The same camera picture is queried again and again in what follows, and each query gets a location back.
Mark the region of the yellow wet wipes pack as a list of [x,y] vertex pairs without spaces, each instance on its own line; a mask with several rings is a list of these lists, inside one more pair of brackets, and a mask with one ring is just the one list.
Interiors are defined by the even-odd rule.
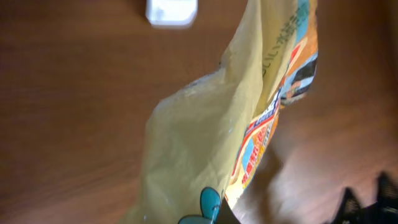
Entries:
[[141,191],[123,223],[217,223],[251,183],[280,110],[318,57],[316,0],[249,1],[219,69],[162,100],[146,126]]

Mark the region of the white barcode scanner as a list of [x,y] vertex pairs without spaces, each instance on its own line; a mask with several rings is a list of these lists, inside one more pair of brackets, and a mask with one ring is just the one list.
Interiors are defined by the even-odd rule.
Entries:
[[153,27],[183,29],[193,24],[197,0],[147,0],[146,18]]

